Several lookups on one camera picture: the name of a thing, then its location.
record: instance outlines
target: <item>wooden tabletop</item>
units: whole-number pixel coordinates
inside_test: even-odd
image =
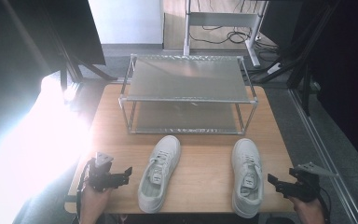
[[[76,212],[75,195],[86,162],[97,151],[114,157],[111,173],[123,173],[133,167],[129,185],[115,189],[106,212],[142,214],[137,190],[149,156],[163,134],[128,133],[118,103],[121,85],[105,87],[92,123],[91,147],[80,159],[68,192],[65,209]],[[233,213],[231,195],[234,173],[231,152],[241,138],[252,139],[258,147],[264,177],[264,201],[260,212],[293,212],[293,205],[267,181],[272,174],[282,181],[294,182],[293,167],[264,90],[255,87],[259,101],[255,115],[243,135],[177,134],[182,147],[179,163],[172,173],[161,213]]]

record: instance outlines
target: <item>sneaker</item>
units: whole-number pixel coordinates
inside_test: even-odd
[[[142,211],[157,213],[160,210],[180,154],[180,143],[174,136],[167,135],[156,144],[138,188],[138,204]]]
[[[240,217],[254,217],[264,194],[261,160],[255,143],[240,139],[232,151],[231,163],[235,175],[232,208]]]

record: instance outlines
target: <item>floor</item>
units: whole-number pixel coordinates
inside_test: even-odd
[[[126,67],[128,66],[130,59],[129,56],[132,53],[171,55],[182,53],[181,51],[163,50],[156,46],[139,45],[103,46],[103,52],[106,57],[107,66],[99,67],[106,73],[115,77],[125,76],[127,71]],[[193,53],[199,55],[245,55],[245,61],[248,63],[246,66],[248,68],[251,67],[250,60],[246,57],[246,52],[218,50],[208,52],[194,51]],[[64,195],[72,182],[72,176],[76,168],[76,160],[78,159],[79,151],[82,149],[84,142],[82,141],[82,138],[79,137],[81,132],[79,131],[80,128],[77,126],[76,131],[66,128],[57,130],[57,126],[51,123],[56,122],[54,120],[57,120],[58,117],[66,115],[68,116],[65,117],[66,120],[71,120],[72,118],[76,118],[76,120],[81,119],[86,131],[91,125],[103,92],[103,87],[109,82],[92,74],[86,68],[82,68],[82,73],[85,78],[78,91],[78,95],[71,104],[67,105],[65,105],[62,102],[62,98],[60,98],[62,96],[60,95],[59,74],[52,74],[45,78],[43,82],[45,88],[35,105],[38,105],[37,107],[39,108],[42,108],[41,105],[48,105],[48,113],[44,116],[46,116],[45,118],[51,119],[39,124],[38,127],[52,128],[51,130],[54,130],[55,128],[55,131],[48,134],[42,133],[40,136],[38,134],[35,135],[36,140],[38,140],[35,144],[39,144],[35,146],[40,146],[41,141],[45,141],[43,143],[46,144],[46,148],[62,148],[62,146],[64,146],[66,147],[66,150],[60,149],[58,152],[45,153],[41,151],[43,147],[39,147],[39,151],[35,152],[35,155],[44,156],[45,159],[33,163],[34,170],[37,172],[36,175],[26,169],[19,171],[16,168],[16,166],[18,166],[16,162],[10,164],[13,166],[13,171],[15,171],[11,174],[14,179],[7,179],[7,181],[12,181],[11,188],[3,188],[3,190],[7,190],[7,193],[1,195],[3,190],[0,192],[0,199],[2,199],[0,202],[1,205],[3,204],[3,206],[0,207],[0,214],[8,209],[10,205],[16,207],[16,204],[8,202],[19,198],[18,193],[21,192],[21,185],[18,183],[31,180],[32,182],[29,183],[33,183],[33,186],[37,189],[34,189],[33,195],[27,195],[26,198],[25,196],[22,198],[22,201],[25,202],[24,206],[17,204],[18,210],[21,207],[20,212],[17,211],[19,212],[18,214],[17,212],[12,212],[11,214],[7,213],[7,218],[16,218],[13,223],[71,223],[75,216],[74,214],[68,214],[64,210],[63,202]],[[331,198],[332,223],[358,223],[358,154],[345,135],[320,106],[316,99],[316,94],[310,96],[310,117],[304,118],[303,115],[299,113],[301,110],[296,107],[296,94],[293,94],[285,88],[284,82],[286,79],[287,75],[283,75],[262,86],[268,96],[269,103],[281,130],[282,138],[286,144],[293,165],[312,161],[326,169],[339,173],[339,180],[336,178],[321,177],[320,183]],[[47,96],[53,96],[53,100],[49,100]],[[64,110],[58,109],[58,111],[66,112],[56,113],[54,111],[57,111],[57,109],[53,110],[53,108],[65,108]],[[60,125],[68,125],[66,127],[74,125],[67,121],[60,121],[59,123]],[[315,133],[312,132],[313,128],[317,131],[316,136]],[[59,144],[50,143],[54,138],[61,139],[64,144],[59,146]],[[60,161],[57,155],[66,158],[66,161]],[[40,166],[47,166],[48,169],[39,169]],[[354,213],[353,216],[348,215],[350,211]],[[265,223],[268,217],[290,217],[298,223],[295,213],[260,214],[258,223]]]

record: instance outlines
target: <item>gray floor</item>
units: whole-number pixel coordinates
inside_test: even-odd
[[[99,66],[107,74],[115,77],[124,77],[127,72],[129,56],[137,54],[181,54],[180,51],[164,51],[160,46],[103,46],[107,66]],[[193,54],[210,55],[243,55],[240,51],[209,51],[192,52]],[[91,125],[95,110],[103,92],[103,87],[108,83],[93,75],[86,68],[82,68],[85,76],[82,88],[72,104],[72,108],[87,119]],[[287,76],[281,76],[262,85],[265,88],[275,119],[281,130],[282,137],[294,165],[309,161],[324,166],[323,160],[310,138],[310,133],[303,124],[303,119],[297,112],[296,104],[289,90],[285,88],[284,81]],[[337,125],[326,114],[316,99],[316,95],[310,96],[310,119],[323,140],[324,148],[334,162],[342,181],[348,187],[348,192],[353,198],[355,207],[358,208],[358,153],[349,140],[340,131]],[[31,199],[23,206],[15,223],[71,223],[75,215],[68,214],[63,209],[64,195],[67,193],[75,171],[66,172],[56,182],[52,183],[43,193]],[[337,187],[329,177],[321,177],[321,186],[326,189],[332,200],[332,223],[356,223],[347,215],[342,197],[337,193]],[[290,217],[296,223],[296,214],[261,214],[259,223],[265,223],[267,217]]]

